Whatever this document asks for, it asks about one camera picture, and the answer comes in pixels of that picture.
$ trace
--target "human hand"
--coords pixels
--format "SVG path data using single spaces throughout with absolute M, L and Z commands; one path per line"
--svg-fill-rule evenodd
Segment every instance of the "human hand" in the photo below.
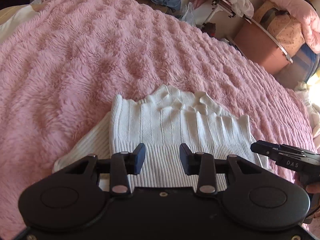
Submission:
M 293 176 L 293 179 L 294 179 L 295 184 L 299 185 L 300 187 L 303 187 L 300 182 L 299 173 L 296 172 Z M 320 193 L 320 182 L 316 182 L 316 183 L 312 183 L 312 184 L 307 185 L 306 192 L 308 192 L 310 194 Z M 320 211 L 314 213 L 313 217 L 314 218 L 320 217 Z

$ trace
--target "screw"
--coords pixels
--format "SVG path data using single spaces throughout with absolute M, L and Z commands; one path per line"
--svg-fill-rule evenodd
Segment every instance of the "screw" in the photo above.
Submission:
M 168 193 L 166 193 L 166 192 L 160 192 L 160 197 L 167 197 L 168 196 Z
M 37 240 L 34 235 L 27 235 L 27 240 Z
M 117 186 L 114 186 L 112 188 L 112 191 L 114 193 L 118 193 L 118 194 L 124 194 L 128 191 L 128 188 L 126 186 L 123 186 L 123 185 L 117 185 Z
M 199 188 L 202 193 L 211 194 L 216 191 L 216 188 L 211 185 L 204 185 Z

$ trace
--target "patterned bag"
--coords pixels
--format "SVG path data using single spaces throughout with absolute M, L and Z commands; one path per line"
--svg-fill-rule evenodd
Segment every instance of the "patterned bag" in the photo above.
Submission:
M 256 10 L 253 19 L 279 41 L 291 57 L 305 43 L 301 23 L 287 11 L 279 10 L 269 0 Z

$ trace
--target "pink fluffy blanket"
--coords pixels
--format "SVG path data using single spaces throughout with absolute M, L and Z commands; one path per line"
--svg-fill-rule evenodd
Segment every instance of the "pink fluffy blanket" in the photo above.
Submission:
M 260 66 L 134 0 L 52 0 L 0 45 L 0 235 L 23 228 L 17 200 L 110 110 L 161 84 L 203 90 L 248 114 L 256 139 L 315 151 L 307 112 Z M 292 179 L 291 172 L 279 175 Z

